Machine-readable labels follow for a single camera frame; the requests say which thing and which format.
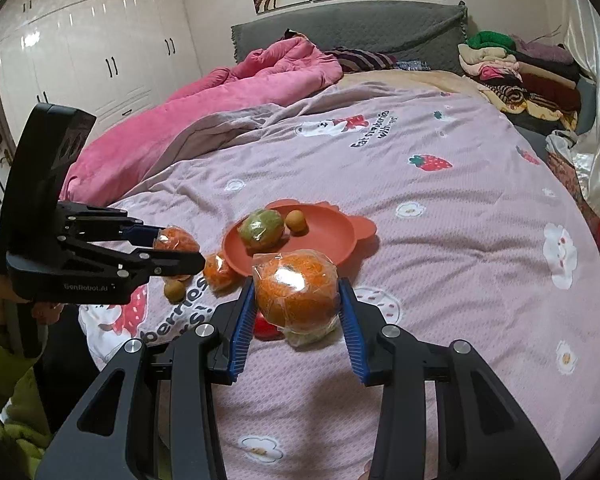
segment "headboard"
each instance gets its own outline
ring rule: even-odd
[[[337,46],[426,61],[433,70],[462,75],[458,43],[466,39],[467,8],[420,2],[374,0],[311,6],[234,25],[235,60],[267,48],[288,28],[321,50]]]

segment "small round fruit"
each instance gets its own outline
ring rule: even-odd
[[[286,226],[291,229],[293,233],[300,233],[306,229],[306,219],[304,213],[298,209],[295,209],[285,218]]]
[[[164,283],[164,295],[170,303],[180,303],[187,294],[187,287],[178,280],[167,280]]]
[[[238,234],[248,249],[264,250],[280,241],[285,230],[282,215],[273,209],[258,209],[238,227]]]

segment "green sleeve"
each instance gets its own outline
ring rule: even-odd
[[[51,441],[32,365],[0,346],[0,412],[9,399],[6,420],[0,422],[0,441],[30,478]]]

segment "pink bedsheet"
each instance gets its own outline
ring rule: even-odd
[[[196,120],[267,103],[288,106],[341,78],[338,61],[305,38],[254,50],[237,66],[213,70],[164,104],[94,140],[70,168],[60,198],[109,205],[138,184],[171,141]]]

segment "green cloth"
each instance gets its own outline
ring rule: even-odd
[[[0,346],[0,441],[20,469],[33,478],[44,450],[51,441],[48,423],[32,366],[37,359],[25,359]]]
[[[516,42],[506,34],[483,30],[478,32],[474,37],[466,40],[466,44],[476,50],[485,48],[486,46],[500,46],[507,51],[508,54],[516,53]]]

